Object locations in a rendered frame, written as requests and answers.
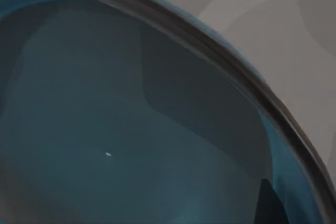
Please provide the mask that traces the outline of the blue bowl with dark rim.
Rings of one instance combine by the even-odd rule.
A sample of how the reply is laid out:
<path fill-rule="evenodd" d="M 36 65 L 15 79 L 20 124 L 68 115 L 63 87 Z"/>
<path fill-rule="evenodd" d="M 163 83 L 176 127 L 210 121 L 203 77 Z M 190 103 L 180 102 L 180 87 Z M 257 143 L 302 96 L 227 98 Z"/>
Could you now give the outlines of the blue bowl with dark rim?
<path fill-rule="evenodd" d="M 0 0 L 0 224 L 336 224 L 316 150 L 214 31 L 162 0 Z"/>

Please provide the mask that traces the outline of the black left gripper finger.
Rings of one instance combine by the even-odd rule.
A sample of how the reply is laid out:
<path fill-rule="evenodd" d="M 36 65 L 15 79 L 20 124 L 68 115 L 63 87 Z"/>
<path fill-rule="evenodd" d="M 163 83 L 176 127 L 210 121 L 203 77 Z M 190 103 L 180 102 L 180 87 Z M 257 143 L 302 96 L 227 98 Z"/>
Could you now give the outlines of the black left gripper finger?
<path fill-rule="evenodd" d="M 254 224 L 289 224 L 283 204 L 267 179 L 260 183 Z"/>

